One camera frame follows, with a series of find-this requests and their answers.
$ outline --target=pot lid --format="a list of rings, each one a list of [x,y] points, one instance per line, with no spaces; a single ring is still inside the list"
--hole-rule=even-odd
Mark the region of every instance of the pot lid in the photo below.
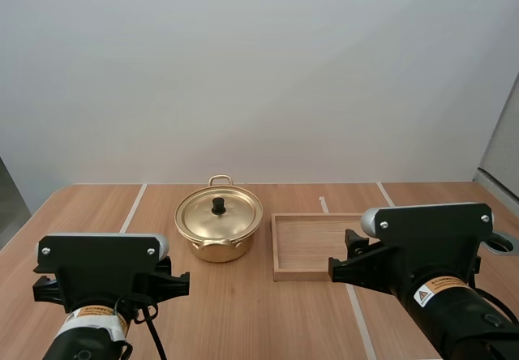
[[[229,185],[212,183],[225,178]],[[236,241],[253,233],[261,222],[261,202],[251,192],[236,187],[226,175],[213,176],[209,185],[188,195],[177,208],[180,233],[194,242],[213,239]]]

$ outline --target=white line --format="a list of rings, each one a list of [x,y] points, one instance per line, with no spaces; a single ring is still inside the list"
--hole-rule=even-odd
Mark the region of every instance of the white line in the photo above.
[[[135,202],[133,203],[133,206],[131,206],[130,212],[128,213],[127,219],[124,221],[124,224],[122,224],[121,230],[119,230],[119,233],[126,233],[128,226],[130,225],[131,219],[133,218],[133,215],[135,214],[135,211],[137,210],[137,207],[139,206],[140,199],[143,197],[144,192],[146,191],[146,187],[148,184],[143,184],[140,187],[139,194],[137,194],[135,198]]]
[[[320,196],[319,200],[321,201],[321,207],[323,208],[323,213],[329,214],[330,211],[328,210],[328,205],[326,204],[326,200],[324,200],[324,197]]]
[[[382,182],[377,182],[376,185],[379,187],[380,192],[382,193],[382,195],[386,199],[386,202],[388,202],[388,205],[391,206],[392,208],[394,208],[395,204],[392,202],[391,198],[389,198],[389,194],[386,191],[386,189],[384,188],[384,186],[382,186]]]
[[[324,197],[320,196],[319,200],[321,201],[323,213],[329,214],[330,211],[328,210],[328,205],[326,204],[326,200],[324,199]],[[355,288],[352,285],[346,285],[346,290],[348,291],[348,295],[350,296],[351,307],[354,309],[355,319],[357,320],[358,330],[360,331],[360,337],[362,338],[362,342],[364,344],[364,350],[366,350],[367,359],[376,360],[375,348],[373,348],[370,333],[367,331],[366,320],[364,319],[364,315],[362,314],[362,310],[360,308],[360,305],[358,304]]]

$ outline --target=white wall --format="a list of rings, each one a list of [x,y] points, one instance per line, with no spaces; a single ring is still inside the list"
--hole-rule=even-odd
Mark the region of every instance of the white wall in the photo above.
[[[519,0],[0,0],[0,156],[73,182],[469,180]]]

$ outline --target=wooden table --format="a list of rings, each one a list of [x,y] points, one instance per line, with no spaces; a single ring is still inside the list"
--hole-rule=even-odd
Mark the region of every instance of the wooden table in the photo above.
[[[195,258],[175,228],[175,208],[200,187],[80,185],[54,193],[0,252],[0,358],[42,358],[66,317],[62,307],[32,300],[36,243],[52,232],[121,229],[166,235],[174,275],[191,272],[191,294],[162,303],[156,320],[171,360],[440,358],[392,296],[360,288],[352,293],[343,284],[272,280],[272,212],[322,212],[320,197],[330,212],[388,206],[376,184],[247,185],[263,203],[264,219],[252,249],[227,264]],[[486,202],[495,228],[519,237],[519,220],[476,183],[383,188],[396,205]],[[519,314],[519,256],[484,248],[479,254],[478,285]],[[146,327],[132,325],[128,340],[132,359],[158,359]]]

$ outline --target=black cable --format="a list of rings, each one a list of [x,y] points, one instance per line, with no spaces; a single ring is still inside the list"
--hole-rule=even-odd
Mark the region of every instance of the black cable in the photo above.
[[[161,360],[168,360],[165,355],[164,347],[162,346],[161,338],[159,337],[159,334],[157,333],[157,330],[155,329],[155,325],[153,325],[153,320],[159,314],[159,306],[157,305],[157,303],[151,297],[149,297],[147,295],[130,294],[130,295],[127,295],[126,297],[120,297],[116,301],[115,306],[114,306],[114,315],[118,315],[118,307],[119,307],[120,303],[124,303],[124,302],[131,302],[132,307],[140,308],[140,310],[142,310],[144,318],[139,319],[139,315],[135,314],[133,317],[135,324],[138,325],[138,324],[142,324],[143,322],[145,322],[148,325],[149,332],[152,334],[153,341],[155,342],[155,346],[157,347],[157,352],[159,353]],[[148,308],[150,306],[155,309],[155,313],[153,315],[149,314]],[[130,357],[131,352],[133,350],[133,347],[128,342],[126,342],[126,345],[127,345],[127,350],[124,352],[124,354],[122,354],[121,360],[127,360]]]
[[[144,307],[142,309],[142,311],[143,311],[143,315],[144,315],[144,320],[146,321],[146,324],[148,325],[149,332],[152,334],[153,341],[155,342],[155,346],[157,347],[157,351],[159,353],[161,360],[168,360],[165,356],[165,351],[164,351],[164,347],[162,346],[162,343],[161,343],[161,338],[159,337],[159,334],[157,333],[157,330],[155,329],[155,325],[153,325],[153,318],[150,319],[148,307],[147,306]]]
[[[489,294],[484,289],[474,289],[476,293],[482,298],[485,298],[487,301],[490,301],[494,303],[496,306],[498,306],[501,311],[512,321],[512,324],[519,326],[519,320],[517,320],[517,317],[513,314],[513,312],[506,306],[504,303],[502,303],[498,298],[496,298],[494,295]]]
[[[485,298],[487,301],[494,303],[496,306],[498,306],[501,311],[510,319],[512,324],[519,326],[519,320],[517,320],[517,317],[515,314],[513,314],[513,311],[511,311],[508,306],[506,306],[504,303],[502,303],[498,298],[496,298],[494,295],[488,293],[484,289],[477,289],[476,288],[476,280],[473,275],[470,275],[469,278],[469,287],[473,289],[481,298]]]

